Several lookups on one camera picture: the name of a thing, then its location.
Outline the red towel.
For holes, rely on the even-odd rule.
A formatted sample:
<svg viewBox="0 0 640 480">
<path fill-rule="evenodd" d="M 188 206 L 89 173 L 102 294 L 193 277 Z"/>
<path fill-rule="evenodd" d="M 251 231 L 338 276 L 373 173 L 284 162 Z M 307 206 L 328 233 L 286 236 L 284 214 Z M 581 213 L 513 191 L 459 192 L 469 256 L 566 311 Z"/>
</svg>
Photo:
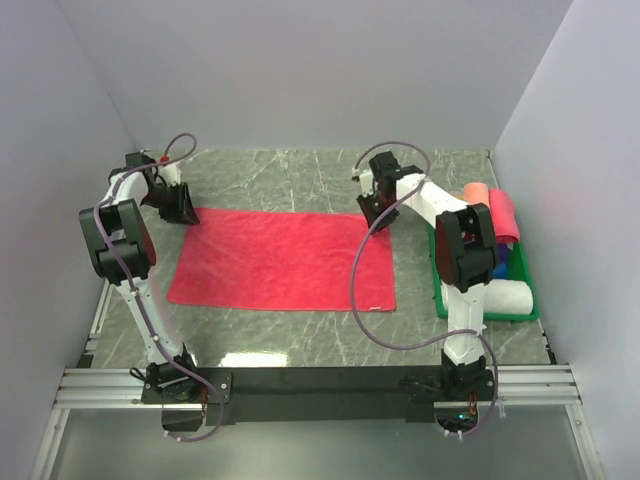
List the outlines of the red towel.
<svg viewBox="0 0 640 480">
<path fill-rule="evenodd" d="M 391 235 L 358 214 L 199 208 L 167 298 L 260 311 L 392 312 Z"/>
</svg>

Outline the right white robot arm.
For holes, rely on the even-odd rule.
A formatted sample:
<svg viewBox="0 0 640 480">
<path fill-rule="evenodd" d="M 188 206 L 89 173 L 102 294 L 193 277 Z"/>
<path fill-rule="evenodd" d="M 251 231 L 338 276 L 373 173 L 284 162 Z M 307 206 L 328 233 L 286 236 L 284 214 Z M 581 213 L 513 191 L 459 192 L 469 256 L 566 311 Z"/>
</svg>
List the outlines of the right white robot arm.
<svg viewBox="0 0 640 480">
<path fill-rule="evenodd" d="M 435 266 L 448 298 L 448 334 L 436 390 L 461 399 L 491 386 L 482 330 L 498 253 L 489 208 L 454 197 L 416 166 L 400 166 L 390 151 L 371 158 L 367 169 L 355 166 L 352 180 L 361 187 L 357 202 L 368 225 L 366 238 L 388 227 L 402 205 L 434 230 Z"/>
</svg>

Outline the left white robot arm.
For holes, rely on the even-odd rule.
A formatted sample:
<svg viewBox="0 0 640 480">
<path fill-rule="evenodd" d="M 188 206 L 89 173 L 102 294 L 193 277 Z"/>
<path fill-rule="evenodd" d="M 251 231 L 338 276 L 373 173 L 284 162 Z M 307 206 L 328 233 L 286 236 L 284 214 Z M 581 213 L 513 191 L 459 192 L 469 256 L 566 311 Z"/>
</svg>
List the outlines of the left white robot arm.
<svg viewBox="0 0 640 480">
<path fill-rule="evenodd" d="M 79 224 L 95 272 L 124 299 L 143 338 L 146 372 L 130 374 L 150 392 L 187 402 L 199 394 L 201 377 L 157 289 L 157 255 L 140 212 L 144 205 L 169 224 L 200 223 L 179 169 L 166 156 L 156 161 L 141 151 L 127 154 L 125 166 L 110 173 L 107 193 L 79 213 Z"/>
</svg>

